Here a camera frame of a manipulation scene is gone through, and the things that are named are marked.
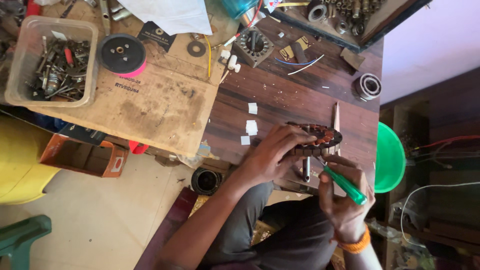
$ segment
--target black wheel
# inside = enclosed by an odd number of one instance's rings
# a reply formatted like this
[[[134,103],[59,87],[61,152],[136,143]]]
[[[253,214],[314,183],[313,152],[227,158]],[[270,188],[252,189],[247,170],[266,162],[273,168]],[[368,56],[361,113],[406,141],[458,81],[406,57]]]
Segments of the black wheel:
[[[222,183],[222,175],[204,168],[198,168],[192,175],[192,188],[200,195],[213,195]]]

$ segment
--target green screwdriver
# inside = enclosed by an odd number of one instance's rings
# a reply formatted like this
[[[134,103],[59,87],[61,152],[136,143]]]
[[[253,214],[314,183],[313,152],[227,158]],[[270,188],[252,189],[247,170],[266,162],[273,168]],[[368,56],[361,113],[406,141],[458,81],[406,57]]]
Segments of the green screwdriver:
[[[343,175],[340,175],[332,169],[330,169],[325,163],[323,163],[318,157],[315,157],[324,166],[324,171],[332,176],[335,183],[345,191],[345,193],[358,205],[364,205],[367,203],[367,196],[363,194],[352,182],[347,180]]]

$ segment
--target transparent plastic box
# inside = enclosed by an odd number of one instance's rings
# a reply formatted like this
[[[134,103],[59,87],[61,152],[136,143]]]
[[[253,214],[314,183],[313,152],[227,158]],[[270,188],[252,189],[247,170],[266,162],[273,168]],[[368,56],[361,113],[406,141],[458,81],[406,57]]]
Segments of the transparent plastic box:
[[[42,60],[42,36],[50,42],[55,36],[52,31],[62,33],[73,41],[90,42],[90,55],[85,77],[84,96],[79,101],[34,101],[32,89],[25,82],[36,78],[36,70]],[[5,100],[16,106],[79,107],[93,103],[98,75],[96,45],[98,28],[89,22],[56,19],[42,16],[28,16],[22,23],[17,47],[13,56],[10,76],[5,90]]]

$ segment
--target gray pants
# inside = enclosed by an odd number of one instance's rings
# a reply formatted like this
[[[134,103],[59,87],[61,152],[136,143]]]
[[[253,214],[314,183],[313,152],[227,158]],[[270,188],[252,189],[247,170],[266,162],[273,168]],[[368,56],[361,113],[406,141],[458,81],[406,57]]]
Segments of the gray pants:
[[[202,261],[203,266],[250,261],[264,270],[324,269],[336,242],[333,227],[320,210],[318,197],[265,207],[273,183],[249,189],[233,209]],[[250,246],[257,219],[278,229]]]

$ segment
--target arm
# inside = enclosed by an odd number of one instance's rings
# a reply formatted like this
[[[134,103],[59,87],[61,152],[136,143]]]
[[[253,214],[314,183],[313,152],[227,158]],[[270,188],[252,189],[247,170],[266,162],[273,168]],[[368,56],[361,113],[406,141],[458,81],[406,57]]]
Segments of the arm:
[[[299,157],[286,156],[297,144],[315,136],[291,125],[275,125],[251,156],[173,234],[159,254],[155,269],[164,263],[196,269],[233,208],[251,187],[283,176]]]
[[[334,172],[345,176],[365,194],[368,201],[365,205],[357,205],[349,197],[335,197],[333,194],[333,180],[329,174],[320,174],[318,186],[320,208],[332,222],[338,241],[345,244],[358,243],[365,233],[364,219],[375,203],[375,194],[367,183],[365,173],[360,167],[340,156],[325,156],[328,167]],[[343,252],[347,270],[381,270],[377,255],[369,244],[359,254]]]

